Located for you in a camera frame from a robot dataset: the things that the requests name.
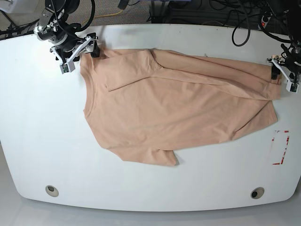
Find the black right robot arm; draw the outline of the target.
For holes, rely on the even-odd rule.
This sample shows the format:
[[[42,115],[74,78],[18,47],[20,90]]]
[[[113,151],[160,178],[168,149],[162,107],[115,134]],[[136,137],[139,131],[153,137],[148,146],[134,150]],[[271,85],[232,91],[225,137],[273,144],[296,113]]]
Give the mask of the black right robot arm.
[[[62,74],[75,70],[74,63],[79,61],[82,53],[90,54],[92,58],[100,56],[95,32],[84,38],[76,35],[91,25],[95,15],[95,1],[91,1],[90,17],[84,25],[66,22],[68,16],[77,10],[79,3],[79,0],[45,1],[45,8],[33,30],[39,40],[47,40],[53,44],[50,52],[59,62]]]

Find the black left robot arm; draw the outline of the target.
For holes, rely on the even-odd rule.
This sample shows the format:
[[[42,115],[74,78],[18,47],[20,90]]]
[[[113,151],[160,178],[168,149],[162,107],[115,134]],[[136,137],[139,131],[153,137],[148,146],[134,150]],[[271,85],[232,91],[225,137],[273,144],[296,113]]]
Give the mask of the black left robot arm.
[[[301,6],[297,0],[269,0],[267,4],[277,19],[286,20],[282,24],[290,44],[286,47],[281,41],[283,60],[273,58],[271,63],[284,75],[286,90],[297,93],[301,83]]]

